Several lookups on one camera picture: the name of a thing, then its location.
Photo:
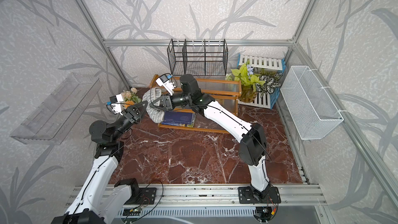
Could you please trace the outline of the grey striped cloth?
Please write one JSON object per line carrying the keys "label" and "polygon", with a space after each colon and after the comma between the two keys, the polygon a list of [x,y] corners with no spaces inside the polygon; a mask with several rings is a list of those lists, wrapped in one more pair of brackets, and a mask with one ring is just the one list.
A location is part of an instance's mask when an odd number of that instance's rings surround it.
{"label": "grey striped cloth", "polygon": [[157,109],[154,106],[159,106],[159,102],[155,102],[162,95],[162,90],[158,87],[148,90],[144,95],[142,100],[148,102],[146,112],[149,118],[154,123],[161,123],[164,120],[165,112],[163,110]]}

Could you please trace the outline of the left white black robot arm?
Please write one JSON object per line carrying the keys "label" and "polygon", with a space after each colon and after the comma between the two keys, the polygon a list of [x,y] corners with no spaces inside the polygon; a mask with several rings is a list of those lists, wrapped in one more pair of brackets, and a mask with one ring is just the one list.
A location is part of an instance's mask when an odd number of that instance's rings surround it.
{"label": "left white black robot arm", "polygon": [[133,125],[141,123],[147,105],[147,101],[142,101],[129,106],[113,123],[97,120],[90,125],[91,140],[98,145],[90,174],[65,214],[55,217],[52,223],[110,224],[126,201],[139,196],[137,182],[124,179],[115,184],[106,200],[103,199],[110,178],[123,156],[124,142],[119,138]]}

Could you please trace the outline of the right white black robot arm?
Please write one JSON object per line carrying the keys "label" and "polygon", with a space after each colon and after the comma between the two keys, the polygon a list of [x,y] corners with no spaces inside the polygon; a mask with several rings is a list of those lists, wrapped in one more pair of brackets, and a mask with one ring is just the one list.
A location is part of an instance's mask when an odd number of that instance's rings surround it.
{"label": "right white black robot arm", "polygon": [[272,184],[266,171],[266,137],[263,126],[248,123],[226,110],[211,95],[202,92],[191,74],[180,77],[181,92],[174,92],[177,85],[169,73],[159,76],[155,82],[167,90],[166,94],[150,101],[159,111],[173,111],[177,107],[190,108],[193,112],[214,121],[239,142],[239,157],[249,167],[250,188],[258,203],[269,200]]}

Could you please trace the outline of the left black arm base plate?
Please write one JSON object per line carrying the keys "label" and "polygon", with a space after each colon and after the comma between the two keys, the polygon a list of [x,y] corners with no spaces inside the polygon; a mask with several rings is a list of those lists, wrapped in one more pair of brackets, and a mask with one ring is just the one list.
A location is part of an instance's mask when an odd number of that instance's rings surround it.
{"label": "left black arm base plate", "polygon": [[125,205],[154,205],[156,192],[156,188],[140,188],[132,193]]}

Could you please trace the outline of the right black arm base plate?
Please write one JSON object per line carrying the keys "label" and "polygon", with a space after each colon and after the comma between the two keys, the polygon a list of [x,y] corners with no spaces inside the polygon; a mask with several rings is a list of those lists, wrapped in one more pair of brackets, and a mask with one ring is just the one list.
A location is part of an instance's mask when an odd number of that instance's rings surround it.
{"label": "right black arm base plate", "polygon": [[270,185],[263,191],[259,191],[253,186],[239,187],[238,196],[240,204],[280,204],[282,202],[278,188]]}

